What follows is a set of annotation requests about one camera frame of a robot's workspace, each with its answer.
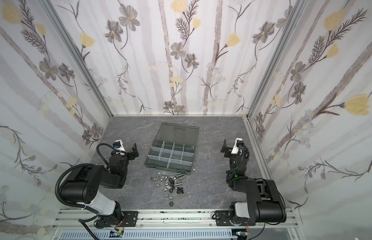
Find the steel hex bolt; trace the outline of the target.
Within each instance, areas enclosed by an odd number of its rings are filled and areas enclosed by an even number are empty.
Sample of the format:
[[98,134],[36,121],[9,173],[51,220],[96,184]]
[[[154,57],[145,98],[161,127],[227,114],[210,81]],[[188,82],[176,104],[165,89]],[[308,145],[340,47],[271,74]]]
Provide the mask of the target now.
[[176,178],[179,179],[179,180],[181,180],[181,179],[183,179],[186,176],[187,176],[187,174],[186,173],[183,173],[183,174],[177,175]]
[[176,185],[181,185],[181,184],[183,184],[183,182],[180,181],[180,180],[174,180],[174,182],[175,182]]

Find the steel wing nut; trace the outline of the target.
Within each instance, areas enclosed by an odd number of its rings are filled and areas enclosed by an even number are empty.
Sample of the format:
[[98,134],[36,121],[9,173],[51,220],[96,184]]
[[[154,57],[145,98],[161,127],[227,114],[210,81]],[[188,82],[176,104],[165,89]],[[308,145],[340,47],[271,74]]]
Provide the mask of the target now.
[[157,176],[157,177],[150,177],[150,180],[153,181],[153,182],[156,182],[156,181],[158,181],[159,179],[160,179],[159,176]]

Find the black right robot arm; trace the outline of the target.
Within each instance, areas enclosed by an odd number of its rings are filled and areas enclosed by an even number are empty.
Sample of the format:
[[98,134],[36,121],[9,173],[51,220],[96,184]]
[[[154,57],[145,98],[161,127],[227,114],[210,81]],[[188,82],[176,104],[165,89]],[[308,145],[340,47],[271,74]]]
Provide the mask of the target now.
[[243,139],[233,147],[223,142],[221,153],[229,159],[226,183],[235,192],[246,195],[245,202],[232,202],[227,211],[215,211],[212,219],[218,227],[255,226],[257,223],[278,225],[287,219],[285,202],[273,180],[246,176],[250,152]]

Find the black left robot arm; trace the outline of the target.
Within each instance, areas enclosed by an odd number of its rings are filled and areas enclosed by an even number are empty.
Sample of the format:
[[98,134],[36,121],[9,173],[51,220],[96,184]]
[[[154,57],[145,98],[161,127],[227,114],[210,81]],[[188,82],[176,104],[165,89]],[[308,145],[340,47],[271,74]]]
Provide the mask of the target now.
[[121,205],[103,195],[99,187],[123,188],[129,162],[139,157],[137,144],[126,151],[121,140],[114,141],[112,145],[100,143],[96,146],[96,153],[104,163],[78,164],[64,171],[56,182],[55,196],[65,206],[81,208],[95,214],[88,220],[79,220],[84,227],[92,220],[98,229],[121,227],[126,221],[126,214],[121,210]]

